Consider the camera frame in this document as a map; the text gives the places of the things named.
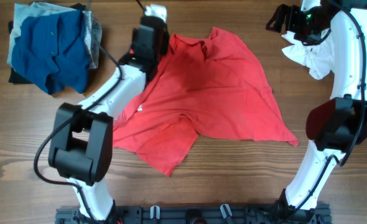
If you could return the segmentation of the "red t-shirt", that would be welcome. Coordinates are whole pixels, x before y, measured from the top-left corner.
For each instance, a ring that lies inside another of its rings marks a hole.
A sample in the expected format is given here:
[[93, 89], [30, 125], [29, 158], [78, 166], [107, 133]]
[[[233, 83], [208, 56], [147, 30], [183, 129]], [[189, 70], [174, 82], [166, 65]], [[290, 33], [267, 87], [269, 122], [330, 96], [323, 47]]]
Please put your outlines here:
[[199, 136], [298, 145], [261, 63], [235, 34], [174, 34], [154, 79], [118, 116], [113, 146], [170, 175]]

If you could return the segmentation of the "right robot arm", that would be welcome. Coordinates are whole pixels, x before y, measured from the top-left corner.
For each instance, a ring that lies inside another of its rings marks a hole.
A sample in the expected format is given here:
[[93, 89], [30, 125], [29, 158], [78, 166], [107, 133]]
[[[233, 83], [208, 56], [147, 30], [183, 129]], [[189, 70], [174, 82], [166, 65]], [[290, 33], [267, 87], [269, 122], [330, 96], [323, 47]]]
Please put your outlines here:
[[309, 113], [304, 159], [293, 181], [265, 212], [275, 223], [320, 223], [317, 199], [329, 175], [367, 138], [367, 0], [282, 4], [266, 29], [293, 33], [305, 47], [327, 40], [334, 45], [332, 95]]

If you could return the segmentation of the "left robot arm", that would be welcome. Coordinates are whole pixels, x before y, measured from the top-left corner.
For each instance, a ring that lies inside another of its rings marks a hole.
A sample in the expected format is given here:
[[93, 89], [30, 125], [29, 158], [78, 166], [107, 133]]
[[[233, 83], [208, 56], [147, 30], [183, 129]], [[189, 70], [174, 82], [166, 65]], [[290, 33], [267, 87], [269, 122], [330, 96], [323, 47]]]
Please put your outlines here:
[[78, 105], [57, 110], [48, 162], [75, 189], [79, 206], [58, 209], [56, 223], [116, 223], [105, 175], [113, 155], [113, 123], [154, 77], [169, 42], [165, 16], [142, 16], [130, 49], [112, 77]]

